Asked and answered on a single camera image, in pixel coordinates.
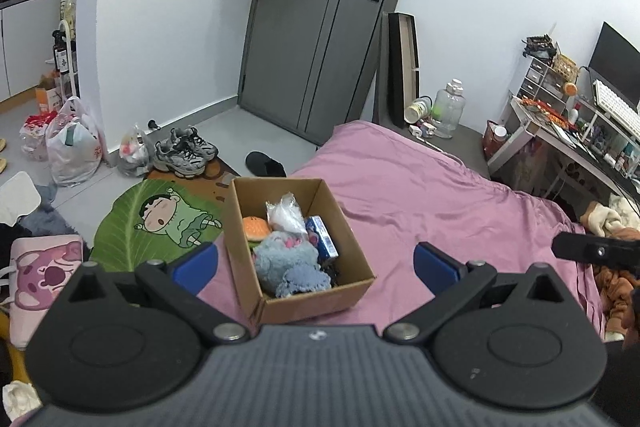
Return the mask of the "black computer monitor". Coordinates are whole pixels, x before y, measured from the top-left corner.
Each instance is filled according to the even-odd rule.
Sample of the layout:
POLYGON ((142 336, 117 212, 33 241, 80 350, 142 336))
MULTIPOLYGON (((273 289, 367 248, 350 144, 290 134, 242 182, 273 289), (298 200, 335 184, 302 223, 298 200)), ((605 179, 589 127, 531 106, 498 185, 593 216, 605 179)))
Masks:
POLYGON ((607 22, 602 23, 588 67, 629 106, 638 107, 639 50, 607 22))

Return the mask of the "white desk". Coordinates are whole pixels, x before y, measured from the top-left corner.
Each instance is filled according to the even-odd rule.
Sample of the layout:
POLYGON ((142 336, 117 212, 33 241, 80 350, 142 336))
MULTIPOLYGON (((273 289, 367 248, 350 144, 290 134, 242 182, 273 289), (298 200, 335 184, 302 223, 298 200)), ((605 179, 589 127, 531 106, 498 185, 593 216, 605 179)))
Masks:
POLYGON ((530 141, 539 139, 555 152, 560 153, 571 161, 577 162, 580 167, 587 170, 591 176, 598 179, 600 183, 607 186, 612 192, 639 202, 639 193, 631 181, 625 179, 620 173, 605 164, 603 160, 592 158, 577 145, 569 146, 564 143, 550 126, 541 124, 534 118, 514 95, 509 96, 508 103, 503 109, 500 117, 501 124, 506 124, 511 117, 515 117, 518 120, 518 127, 506 139, 506 142, 498 148, 497 152, 488 159, 487 167, 490 174, 495 174, 506 165, 530 141))

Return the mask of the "grey fluffy plush toy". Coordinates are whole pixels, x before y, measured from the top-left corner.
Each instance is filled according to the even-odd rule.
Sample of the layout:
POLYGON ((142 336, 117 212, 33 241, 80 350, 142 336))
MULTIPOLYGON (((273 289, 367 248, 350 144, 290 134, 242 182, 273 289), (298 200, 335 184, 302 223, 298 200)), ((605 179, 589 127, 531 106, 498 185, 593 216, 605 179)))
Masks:
POLYGON ((274 295, 284 274, 295 265, 318 269, 318 251, 305 236, 270 233, 254 248, 254 268, 262 289, 274 295))

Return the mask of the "red storage bin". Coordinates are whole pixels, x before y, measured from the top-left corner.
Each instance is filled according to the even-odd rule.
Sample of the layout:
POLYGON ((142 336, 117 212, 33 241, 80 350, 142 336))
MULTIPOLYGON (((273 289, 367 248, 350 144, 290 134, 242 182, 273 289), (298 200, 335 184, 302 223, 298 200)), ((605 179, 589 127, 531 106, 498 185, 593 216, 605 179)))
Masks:
POLYGON ((489 160, 495 155, 497 150, 502 147, 502 144, 506 142, 508 136, 508 130, 501 126, 501 124, 497 124, 492 120, 487 121, 485 133, 482 139, 483 153, 486 160, 489 160))

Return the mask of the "orange burger plush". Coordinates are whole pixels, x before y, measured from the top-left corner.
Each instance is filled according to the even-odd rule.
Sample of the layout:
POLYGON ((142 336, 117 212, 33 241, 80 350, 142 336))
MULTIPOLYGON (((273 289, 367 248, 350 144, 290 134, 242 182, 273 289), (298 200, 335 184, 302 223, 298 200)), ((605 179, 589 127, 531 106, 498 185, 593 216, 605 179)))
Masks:
POLYGON ((258 217, 244 217, 242 227, 245 238, 250 243, 260 243, 272 232, 269 223, 258 217))

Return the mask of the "small drawer organizer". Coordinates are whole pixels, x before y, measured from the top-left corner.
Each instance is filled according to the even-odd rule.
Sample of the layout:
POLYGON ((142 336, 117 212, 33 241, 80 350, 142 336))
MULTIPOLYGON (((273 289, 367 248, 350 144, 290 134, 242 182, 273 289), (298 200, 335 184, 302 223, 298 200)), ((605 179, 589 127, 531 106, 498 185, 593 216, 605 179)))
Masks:
POLYGON ((536 57, 524 58, 523 79, 518 86, 518 94, 546 102, 552 106, 563 105, 567 95, 563 91, 562 78, 546 63, 536 57))

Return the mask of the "clear plastic water jug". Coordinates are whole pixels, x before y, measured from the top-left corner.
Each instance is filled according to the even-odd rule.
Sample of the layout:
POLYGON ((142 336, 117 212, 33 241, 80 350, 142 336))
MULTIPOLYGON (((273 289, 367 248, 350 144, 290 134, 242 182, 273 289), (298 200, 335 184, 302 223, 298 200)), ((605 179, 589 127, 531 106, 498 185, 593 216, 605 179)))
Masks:
POLYGON ((451 79, 446 87, 440 89, 431 111, 431 121, 435 126, 435 135, 442 139, 451 139, 457 129, 465 106, 463 83, 451 79))

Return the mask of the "grey door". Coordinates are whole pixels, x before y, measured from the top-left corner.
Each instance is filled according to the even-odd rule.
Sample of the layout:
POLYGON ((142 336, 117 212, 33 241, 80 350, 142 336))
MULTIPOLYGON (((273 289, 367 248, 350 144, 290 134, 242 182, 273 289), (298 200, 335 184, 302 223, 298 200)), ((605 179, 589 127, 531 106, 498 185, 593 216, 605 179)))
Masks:
POLYGON ((397 0, 252 0, 242 108, 322 144, 363 109, 397 0))

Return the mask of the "black slipper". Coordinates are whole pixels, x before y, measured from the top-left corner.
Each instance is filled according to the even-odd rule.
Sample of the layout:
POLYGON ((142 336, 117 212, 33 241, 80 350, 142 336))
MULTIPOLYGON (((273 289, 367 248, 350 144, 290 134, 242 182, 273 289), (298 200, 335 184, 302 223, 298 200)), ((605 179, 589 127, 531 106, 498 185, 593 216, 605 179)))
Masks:
POLYGON ((253 176, 263 176, 264 178, 285 178, 286 172, 283 165, 266 155, 265 153, 253 150, 245 158, 245 166, 253 176))

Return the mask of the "black long flat box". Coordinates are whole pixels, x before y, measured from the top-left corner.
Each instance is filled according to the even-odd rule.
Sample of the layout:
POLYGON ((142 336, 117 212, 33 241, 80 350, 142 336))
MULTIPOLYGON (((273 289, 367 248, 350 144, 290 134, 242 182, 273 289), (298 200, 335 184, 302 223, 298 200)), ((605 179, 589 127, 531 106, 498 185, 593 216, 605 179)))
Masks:
POLYGON ((405 109, 419 98, 416 22, 410 14, 388 14, 387 108, 397 127, 406 127, 405 109))

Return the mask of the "green cartoon floor mat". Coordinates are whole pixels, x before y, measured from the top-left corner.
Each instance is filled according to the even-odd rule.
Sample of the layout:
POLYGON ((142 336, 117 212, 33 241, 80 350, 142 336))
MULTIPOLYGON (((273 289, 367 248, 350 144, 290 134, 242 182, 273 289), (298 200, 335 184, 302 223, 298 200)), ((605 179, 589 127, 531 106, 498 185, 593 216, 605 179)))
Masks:
POLYGON ((90 259, 107 271, 131 272, 146 260, 174 261, 221 232, 221 205, 177 182, 146 179, 115 200, 90 259))

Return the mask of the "blue tissue packet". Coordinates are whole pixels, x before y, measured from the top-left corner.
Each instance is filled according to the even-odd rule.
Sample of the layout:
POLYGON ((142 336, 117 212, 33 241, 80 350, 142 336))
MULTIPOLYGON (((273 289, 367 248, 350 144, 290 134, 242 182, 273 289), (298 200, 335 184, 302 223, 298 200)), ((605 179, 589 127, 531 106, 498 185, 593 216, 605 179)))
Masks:
POLYGON ((338 256, 338 250, 333 242, 328 228, 320 216, 310 216, 306 220, 308 241, 318 251, 319 263, 333 262, 338 256))

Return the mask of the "beige brown plush blanket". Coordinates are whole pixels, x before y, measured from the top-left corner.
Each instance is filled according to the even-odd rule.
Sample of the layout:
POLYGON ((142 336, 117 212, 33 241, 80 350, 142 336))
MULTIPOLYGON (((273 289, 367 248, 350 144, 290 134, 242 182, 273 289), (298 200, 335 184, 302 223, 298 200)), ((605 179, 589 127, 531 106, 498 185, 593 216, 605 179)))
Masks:
POLYGON ((593 273, 602 301, 604 339, 622 341, 631 293, 639 288, 639 208, 611 194, 606 204, 590 202, 579 222, 596 238, 593 273))

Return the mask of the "white cup container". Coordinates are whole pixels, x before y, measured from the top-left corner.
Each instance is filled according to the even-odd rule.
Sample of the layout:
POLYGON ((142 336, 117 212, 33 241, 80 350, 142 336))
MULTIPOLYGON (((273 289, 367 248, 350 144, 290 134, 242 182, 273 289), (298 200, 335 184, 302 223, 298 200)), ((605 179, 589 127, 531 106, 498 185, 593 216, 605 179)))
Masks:
POLYGON ((413 100, 404 112, 404 121, 407 124, 416 124, 420 120, 424 120, 431 113, 432 99, 429 96, 421 96, 413 100))

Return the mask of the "blue knitted cloth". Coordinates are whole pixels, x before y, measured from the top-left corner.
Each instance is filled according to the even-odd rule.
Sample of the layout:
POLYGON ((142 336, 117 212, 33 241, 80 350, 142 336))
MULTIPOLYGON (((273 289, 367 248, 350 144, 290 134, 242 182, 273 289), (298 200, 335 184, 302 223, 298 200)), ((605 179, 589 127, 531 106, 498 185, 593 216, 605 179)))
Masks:
POLYGON ((288 298, 298 294, 327 291, 332 280, 326 272, 315 265, 293 265, 283 274, 276 289, 277 298, 288 298))

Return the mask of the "pink bear cushion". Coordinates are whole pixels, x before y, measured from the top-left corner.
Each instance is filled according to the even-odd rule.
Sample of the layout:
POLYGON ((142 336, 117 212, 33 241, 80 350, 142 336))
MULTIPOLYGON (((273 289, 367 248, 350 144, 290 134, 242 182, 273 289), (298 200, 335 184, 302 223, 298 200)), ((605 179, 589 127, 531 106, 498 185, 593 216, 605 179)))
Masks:
POLYGON ((25 350, 54 300, 84 262, 77 234, 22 237, 11 246, 9 268, 10 343, 25 350))

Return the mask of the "grey sneakers pair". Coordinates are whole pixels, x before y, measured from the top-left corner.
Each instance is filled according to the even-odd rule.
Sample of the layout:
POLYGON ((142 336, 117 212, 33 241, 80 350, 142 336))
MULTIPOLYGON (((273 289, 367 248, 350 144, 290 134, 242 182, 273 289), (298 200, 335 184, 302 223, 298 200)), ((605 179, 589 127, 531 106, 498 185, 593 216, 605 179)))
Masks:
POLYGON ((203 176, 208 164, 218 156, 218 148, 201 137, 198 129, 171 128, 167 139, 154 146, 153 167, 180 178, 203 176))

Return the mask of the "pink bed sheet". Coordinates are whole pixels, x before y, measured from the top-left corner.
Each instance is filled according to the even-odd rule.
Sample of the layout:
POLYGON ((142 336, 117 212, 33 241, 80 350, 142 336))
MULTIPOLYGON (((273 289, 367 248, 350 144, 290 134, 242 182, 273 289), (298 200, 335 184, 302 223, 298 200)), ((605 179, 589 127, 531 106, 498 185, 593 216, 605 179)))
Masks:
POLYGON ((554 202, 513 191, 452 156, 364 121, 337 127, 293 174, 326 181, 376 276, 355 306, 317 323, 385 329, 431 300, 413 270, 414 247, 428 242, 460 262, 485 260, 501 273, 549 263, 603 333, 592 270, 552 254, 556 234, 584 231, 554 202))

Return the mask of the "brown cardboard box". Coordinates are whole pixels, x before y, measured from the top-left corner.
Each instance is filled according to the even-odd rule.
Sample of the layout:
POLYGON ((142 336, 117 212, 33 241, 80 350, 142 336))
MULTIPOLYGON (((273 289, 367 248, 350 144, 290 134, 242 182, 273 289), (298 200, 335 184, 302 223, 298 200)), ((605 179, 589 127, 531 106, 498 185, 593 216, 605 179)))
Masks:
POLYGON ((240 307, 256 325, 342 312, 375 281, 320 179, 235 179, 222 224, 240 307))

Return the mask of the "white plastic shopping bag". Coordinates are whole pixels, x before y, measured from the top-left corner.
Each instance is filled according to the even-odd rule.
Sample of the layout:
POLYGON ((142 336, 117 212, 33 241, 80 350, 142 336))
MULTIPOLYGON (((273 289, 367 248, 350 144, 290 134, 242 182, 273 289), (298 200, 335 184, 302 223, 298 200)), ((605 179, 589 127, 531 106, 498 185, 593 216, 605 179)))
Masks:
POLYGON ((103 157, 100 129, 78 96, 66 100, 46 130, 52 180, 59 186, 88 181, 103 157))

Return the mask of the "white keyboard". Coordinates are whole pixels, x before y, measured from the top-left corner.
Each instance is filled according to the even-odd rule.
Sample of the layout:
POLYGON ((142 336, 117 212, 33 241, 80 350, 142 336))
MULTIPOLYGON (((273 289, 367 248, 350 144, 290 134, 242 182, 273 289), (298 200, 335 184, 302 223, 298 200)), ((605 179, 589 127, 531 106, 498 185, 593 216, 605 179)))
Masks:
POLYGON ((594 101, 603 113, 613 117, 630 134, 640 138, 640 116, 603 81, 593 81, 594 101))

